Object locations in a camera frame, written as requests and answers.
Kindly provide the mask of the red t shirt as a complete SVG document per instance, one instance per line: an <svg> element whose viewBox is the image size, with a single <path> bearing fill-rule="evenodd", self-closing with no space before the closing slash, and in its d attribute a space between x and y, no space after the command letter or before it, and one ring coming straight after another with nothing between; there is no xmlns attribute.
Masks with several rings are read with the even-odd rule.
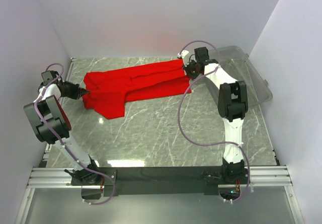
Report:
<svg viewBox="0 0 322 224"><path fill-rule="evenodd" d="M89 93L83 103L107 119L120 118L127 102L181 95L189 81L181 59L88 72L84 83Z"/></svg>

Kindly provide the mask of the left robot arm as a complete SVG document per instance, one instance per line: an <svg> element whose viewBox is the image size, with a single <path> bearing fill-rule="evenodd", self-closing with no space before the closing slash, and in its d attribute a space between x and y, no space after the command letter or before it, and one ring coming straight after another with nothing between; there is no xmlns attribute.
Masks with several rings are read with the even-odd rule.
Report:
<svg viewBox="0 0 322 224"><path fill-rule="evenodd" d="M78 100L89 93L78 84L64 81L54 70L41 73L43 82L38 97L24 106L28 121L40 142L58 149L72 164L65 170L78 184L97 185L102 177L95 161L84 152L71 135L71 124L59 99Z"/></svg>

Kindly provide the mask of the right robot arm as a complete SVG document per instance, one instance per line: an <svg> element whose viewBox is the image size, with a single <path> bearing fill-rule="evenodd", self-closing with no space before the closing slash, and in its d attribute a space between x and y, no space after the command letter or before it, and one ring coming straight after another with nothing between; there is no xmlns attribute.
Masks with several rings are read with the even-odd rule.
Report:
<svg viewBox="0 0 322 224"><path fill-rule="evenodd" d="M216 59L211 59L206 47L196 48L193 54L182 50L178 58L183 60L183 70L190 79L203 75L209 88L218 91L215 100L225 130L225 149L219 177L225 183L235 183L247 174L241 149L242 128L248 111L246 83L230 76Z"/></svg>

